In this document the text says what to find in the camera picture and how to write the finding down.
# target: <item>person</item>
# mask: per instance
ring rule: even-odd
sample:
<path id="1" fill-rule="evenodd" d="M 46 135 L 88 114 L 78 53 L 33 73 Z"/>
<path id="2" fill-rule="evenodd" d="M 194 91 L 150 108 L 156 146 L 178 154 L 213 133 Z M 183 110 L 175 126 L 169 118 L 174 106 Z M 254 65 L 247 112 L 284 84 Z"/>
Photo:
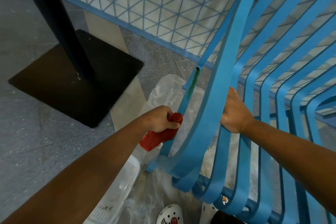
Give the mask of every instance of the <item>person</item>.
<path id="1" fill-rule="evenodd" d="M 148 131 L 179 128 L 170 107 L 141 115 L 75 160 L 14 211 L 2 224 L 82 224 Z M 330 213 L 336 215 L 336 153 L 255 120 L 230 88 L 220 123 L 266 150 Z"/>

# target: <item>blue chair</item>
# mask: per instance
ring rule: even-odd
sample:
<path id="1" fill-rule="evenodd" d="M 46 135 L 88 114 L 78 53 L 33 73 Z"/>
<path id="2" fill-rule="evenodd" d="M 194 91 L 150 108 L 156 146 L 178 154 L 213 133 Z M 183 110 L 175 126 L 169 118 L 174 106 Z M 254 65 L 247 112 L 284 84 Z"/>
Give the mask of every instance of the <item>blue chair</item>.
<path id="1" fill-rule="evenodd" d="M 310 96 L 312 91 L 335 77 L 336 66 L 332 66 L 296 91 L 290 101 L 288 110 L 285 109 L 285 105 L 288 104 L 286 95 L 298 82 L 334 57 L 336 42 L 330 44 L 298 71 L 293 72 L 287 79 L 282 80 L 282 84 L 275 93 L 276 112 L 274 114 L 270 114 L 269 95 L 271 88 L 280 76 L 336 29 L 336 15 L 333 14 L 291 55 L 280 63 L 272 65 L 273 60 L 279 53 L 283 52 L 334 0 L 315 0 L 265 54 L 256 56 L 255 53 L 258 52 L 259 48 L 302 1 L 285 0 L 247 46 L 246 50 L 236 59 L 240 42 L 250 32 L 272 1 L 257 0 L 255 4 L 253 4 L 254 0 L 234 1 L 232 8 L 184 86 L 186 92 L 178 109 L 178 112 L 182 114 L 187 109 L 201 69 L 222 40 L 199 113 L 187 138 L 172 158 L 169 158 L 168 154 L 173 140 L 165 142 L 160 154 L 149 164 L 146 170 L 151 172 L 160 166 L 172 176 L 172 186 L 174 188 L 184 192 L 191 190 L 193 195 L 203 202 L 213 203 L 219 210 L 235 215 L 246 223 L 321 223 L 324 218 L 329 223 L 336 223 L 334 216 L 325 212 L 321 205 L 281 167 L 279 171 L 282 212 L 272 211 L 271 156 L 261 148 L 259 148 L 258 198 L 256 202 L 250 200 L 248 195 L 250 189 L 251 142 L 242 135 L 239 138 L 235 187 L 233 190 L 224 187 L 231 134 L 223 126 L 220 128 L 218 136 L 211 177 L 209 179 L 200 175 L 203 157 L 221 118 L 229 86 L 237 87 L 243 68 L 248 69 L 245 80 L 244 103 L 250 111 L 253 109 L 253 98 L 250 96 L 253 96 L 255 82 L 260 74 L 264 75 L 260 86 L 259 117 L 257 119 L 269 124 L 271 119 L 275 118 L 277 128 L 305 138 L 302 123 L 302 115 L 305 115 L 310 140 L 321 145 L 315 122 L 315 111 L 327 100 L 328 106 L 336 105 L 336 86 L 330 86 L 315 94 L 305 106 L 301 106 L 301 102 Z M 258 57 L 256 61 L 246 65 L 253 56 Z M 222 203 L 222 195 L 228 197 L 228 204 L 224 205 Z"/>

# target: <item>tiled wall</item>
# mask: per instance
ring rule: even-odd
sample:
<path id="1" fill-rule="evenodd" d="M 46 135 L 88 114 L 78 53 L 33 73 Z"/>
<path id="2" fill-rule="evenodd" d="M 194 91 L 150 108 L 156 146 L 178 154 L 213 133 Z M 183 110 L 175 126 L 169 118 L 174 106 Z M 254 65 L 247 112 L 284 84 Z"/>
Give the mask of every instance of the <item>tiled wall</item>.
<path id="1" fill-rule="evenodd" d="M 223 21 L 225 15 L 233 4 L 234 0 L 79 0 L 85 4 L 95 7 L 106 14 L 116 17 L 136 28 L 139 28 L 167 43 L 181 48 L 195 56 L 202 56 L 216 30 Z M 274 0 L 265 10 L 253 29 L 241 42 L 237 57 L 244 52 L 246 47 L 254 39 L 260 30 L 267 24 L 275 12 L 285 0 Z M 241 77 L 246 78 L 251 68 L 262 58 L 262 56 L 282 37 L 292 24 L 313 4 L 315 0 L 302 0 L 292 11 L 287 19 L 277 28 L 265 44 L 254 54 L 241 72 Z M 336 12 L 336 1 L 333 2 L 323 13 L 321 13 L 287 48 L 284 49 L 273 62 L 260 74 L 257 85 L 261 85 L 267 74 L 275 69 L 281 61 L 290 55 L 300 44 L 302 44 L 318 27 Z M 284 73 L 273 85 L 272 91 L 277 88 L 302 67 L 305 63 L 319 54 L 328 45 L 336 40 L 336 31 L 321 41 L 318 46 L 312 49 L 302 60 L 293 64 L 290 70 Z M 214 63 L 220 44 L 217 46 L 208 61 Z M 336 64 L 334 56 L 319 69 L 299 82 L 289 91 L 287 99 L 310 80 L 326 71 Z M 314 91 L 305 98 L 302 104 L 306 104 L 314 95 L 326 87 L 336 83 L 336 79 L 330 80 L 325 85 Z M 319 111 L 321 114 L 334 113 L 335 108 Z"/>

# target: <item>black table base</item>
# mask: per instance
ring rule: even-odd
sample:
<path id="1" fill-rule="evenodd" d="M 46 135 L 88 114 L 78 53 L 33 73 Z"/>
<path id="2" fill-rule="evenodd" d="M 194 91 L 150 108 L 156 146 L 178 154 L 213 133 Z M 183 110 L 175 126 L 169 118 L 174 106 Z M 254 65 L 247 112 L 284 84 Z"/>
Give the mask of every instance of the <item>black table base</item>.
<path id="1" fill-rule="evenodd" d="M 82 30 L 77 38 L 95 76 L 80 77 L 58 44 L 9 80 L 58 111 L 96 127 L 140 71 L 143 62 Z"/>

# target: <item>white basket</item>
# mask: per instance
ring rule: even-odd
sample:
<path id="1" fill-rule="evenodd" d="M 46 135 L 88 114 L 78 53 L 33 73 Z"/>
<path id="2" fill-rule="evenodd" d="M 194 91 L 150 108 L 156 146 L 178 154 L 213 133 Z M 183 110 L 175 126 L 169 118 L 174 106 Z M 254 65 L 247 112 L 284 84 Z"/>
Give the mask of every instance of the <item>white basket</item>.
<path id="1" fill-rule="evenodd" d="M 114 224 L 140 170 L 139 161 L 132 155 L 83 224 Z"/>

